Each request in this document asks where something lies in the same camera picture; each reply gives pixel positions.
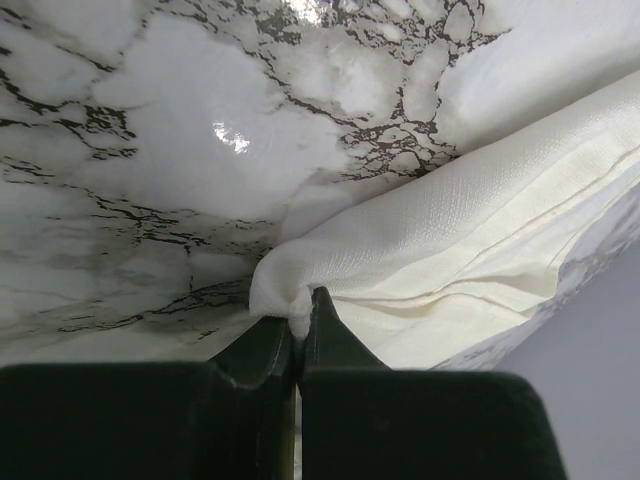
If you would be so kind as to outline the cream cloth napkin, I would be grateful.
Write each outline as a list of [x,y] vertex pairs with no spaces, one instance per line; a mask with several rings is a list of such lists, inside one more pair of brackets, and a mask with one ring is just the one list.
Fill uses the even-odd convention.
[[630,74],[277,246],[250,312],[304,339],[324,287],[389,367],[487,368],[637,240],[638,200]]

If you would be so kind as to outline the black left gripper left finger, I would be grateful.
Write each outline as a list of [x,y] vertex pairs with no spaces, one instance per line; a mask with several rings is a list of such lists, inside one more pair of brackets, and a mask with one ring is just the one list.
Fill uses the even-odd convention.
[[5,479],[290,479],[293,423],[281,319],[206,361],[1,371]]

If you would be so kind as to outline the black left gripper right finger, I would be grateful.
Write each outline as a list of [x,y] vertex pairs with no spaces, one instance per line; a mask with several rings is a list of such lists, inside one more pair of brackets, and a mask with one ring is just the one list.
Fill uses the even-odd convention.
[[299,378],[305,479],[564,479],[543,402],[500,372],[393,370],[313,293]]

